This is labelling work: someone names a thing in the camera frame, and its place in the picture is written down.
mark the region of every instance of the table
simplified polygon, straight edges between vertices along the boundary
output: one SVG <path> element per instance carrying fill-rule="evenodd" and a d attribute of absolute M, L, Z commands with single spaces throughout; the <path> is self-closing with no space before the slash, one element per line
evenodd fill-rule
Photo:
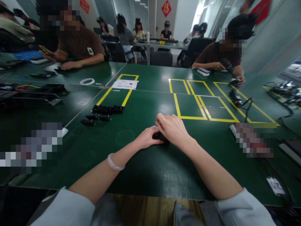
<path fill-rule="evenodd" d="M 150 57 L 151 57 L 151 47 L 152 48 L 167 48 L 167 49 L 179 49 L 179 50 L 185 50 L 185 44 L 183 42 L 178 42 L 178 46 L 176 45 L 176 43 L 171 43 L 171 42 L 165 42 L 165 45 L 160 45 L 157 43 L 136 43 L 133 44 L 133 46 L 142 46 L 142 47 L 146 47 L 147 48 L 147 65 L 150 65 Z"/>
<path fill-rule="evenodd" d="M 35 65 L 24 65 L 12 73 L 1 76 L 6 81 L 19 81 L 29 71 L 37 71 Z M 136 90 L 99 90 L 96 85 L 83 87 L 78 82 L 94 78 L 96 83 L 112 85 L 117 78 L 138 80 Z M 244 121 L 244 117 L 224 97 L 230 87 L 228 73 L 215 73 L 202 77 L 196 71 L 185 68 L 158 67 L 135 64 L 105 62 L 67 72 L 48 80 L 28 77 L 27 82 L 37 84 L 64 83 L 70 91 L 62 97 L 63 102 L 52 106 L 27 106 L 12 114 L 0 113 L 2 149 L 10 151 L 12 144 L 20 144 L 20 138 L 30 136 L 31 129 L 40 122 L 62 122 L 69 132 L 57 152 L 49 153 L 42 167 L 32 168 L 36 174 L 21 175 L 13 186 L 60 189 L 72 185 L 78 178 L 134 140 L 146 127 L 154 125 L 157 113 L 178 114 L 183 118 L 188 133 L 212 155 L 237 181 L 265 205 L 282 205 L 266 181 L 270 176 L 256 159 L 247 158 L 236 143 L 229 126 L 233 121 Z M 274 76 L 246 74 L 246 83 L 239 89 L 246 97 L 253 97 L 249 117 L 252 121 L 271 122 L 288 112 L 266 94 L 262 84 L 277 82 Z M 202 95 L 203 103 L 196 95 Z M 124 105 L 122 115 L 112 115 L 110 122 L 97 122 L 94 127 L 80 123 L 85 113 L 95 104 L 105 106 Z M 286 119 L 287 126 L 301 133 L 300 109 L 294 110 L 295 117 Z M 278 138 L 293 135 L 282 126 L 277 127 Z M 288 165 L 296 175 L 301 169 L 279 149 L 275 157 Z M 290 188 L 295 203 L 301 207 L 300 185 L 274 160 L 270 160 Z M 11 169 L 1 169 L 3 184 Z M 214 197 L 200 179 L 194 165 L 174 145 L 152 146 L 139 151 L 120 172 L 108 189 L 110 193 L 173 197 L 195 200 L 213 200 Z"/>

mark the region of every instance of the brown shirt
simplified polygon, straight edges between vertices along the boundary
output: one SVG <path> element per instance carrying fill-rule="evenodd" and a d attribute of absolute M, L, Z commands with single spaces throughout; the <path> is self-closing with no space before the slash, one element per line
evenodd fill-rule
<path fill-rule="evenodd" d="M 222 58 L 227 58 L 233 67 L 238 66 L 241 62 L 240 49 L 236 48 L 232 52 L 220 51 L 219 42 L 213 42 L 203 50 L 203 52 L 195 60 L 195 63 L 220 62 Z"/>
<path fill-rule="evenodd" d="M 89 53 L 88 48 L 91 48 L 93 53 Z M 84 60 L 99 53 L 106 55 L 96 33 L 83 25 L 80 26 L 78 35 L 59 36 L 58 49 L 72 54 L 77 60 Z"/>

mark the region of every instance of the left hand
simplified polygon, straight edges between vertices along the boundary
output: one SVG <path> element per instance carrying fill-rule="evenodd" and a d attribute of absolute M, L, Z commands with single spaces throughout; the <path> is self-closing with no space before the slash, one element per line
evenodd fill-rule
<path fill-rule="evenodd" d="M 246 82 L 246 81 L 245 81 L 245 76 L 244 76 L 244 75 L 237 76 L 236 78 L 239 79 L 238 86 L 242 86 L 242 85 Z"/>
<path fill-rule="evenodd" d="M 146 149 L 154 144 L 163 144 L 162 140 L 154 140 L 154 133 L 159 132 L 159 129 L 156 126 L 146 128 L 134 141 L 135 145 L 139 150 Z"/>
<path fill-rule="evenodd" d="M 61 69 L 64 71 L 70 70 L 72 68 L 81 68 L 81 67 L 83 67 L 83 65 L 80 61 L 69 61 L 61 65 Z"/>

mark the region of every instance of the white paper label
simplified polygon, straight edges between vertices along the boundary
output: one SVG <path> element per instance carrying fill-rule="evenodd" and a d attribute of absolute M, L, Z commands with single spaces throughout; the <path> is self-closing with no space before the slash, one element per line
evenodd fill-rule
<path fill-rule="evenodd" d="M 275 177 L 267 177 L 267 181 L 268 181 L 269 185 L 271 186 L 275 195 L 278 195 L 278 196 L 285 195 L 284 190 L 282 189 L 280 183 L 278 182 L 278 180 Z"/>

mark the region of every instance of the red decoration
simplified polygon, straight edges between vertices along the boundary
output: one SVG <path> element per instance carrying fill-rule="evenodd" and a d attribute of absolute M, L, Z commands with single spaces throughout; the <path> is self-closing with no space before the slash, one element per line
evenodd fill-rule
<path fill-rule="evenodd" d="M 90 6 L 85 0 L 81 0 L 79 5 L 89 14 Z"/>
<path fill-rule="evenodd" d="M 262 0 L 257 6 L 252 10 L 251 13 L 256 13 L 258 15 L 256 25 L 260 24 L 269 15 L 271 0 Z"/>
<path fill-rule="evenodd" d="M 172 10 L 172 7 L 170 6 L 169 1 L 167 0 L 162 7 L 164 16 L 167 17 L 171 10 Z"/>

